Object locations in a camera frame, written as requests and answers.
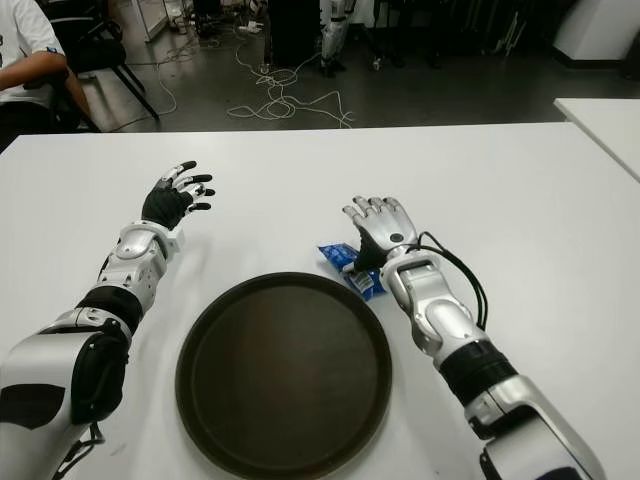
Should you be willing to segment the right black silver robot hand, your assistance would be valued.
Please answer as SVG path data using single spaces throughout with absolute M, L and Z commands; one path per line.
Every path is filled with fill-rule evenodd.
M 417 243 L 416 228 L 401 203 L 392 197 L 355 196 L 342 212 L 360 236 L 354 271 L 382 268 L 392 254 L 404 254 Z

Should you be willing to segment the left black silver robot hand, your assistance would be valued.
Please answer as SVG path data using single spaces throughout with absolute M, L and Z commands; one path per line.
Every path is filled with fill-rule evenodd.
M 141 220 L 173 230 L 185 216 L 210 210 L 207 198 L 215 195 L 215 190 L 209 187 L 213 176 L 190 174 L 196 167 L 195 161 L 188 161 L 166 171 L 147 194 Z

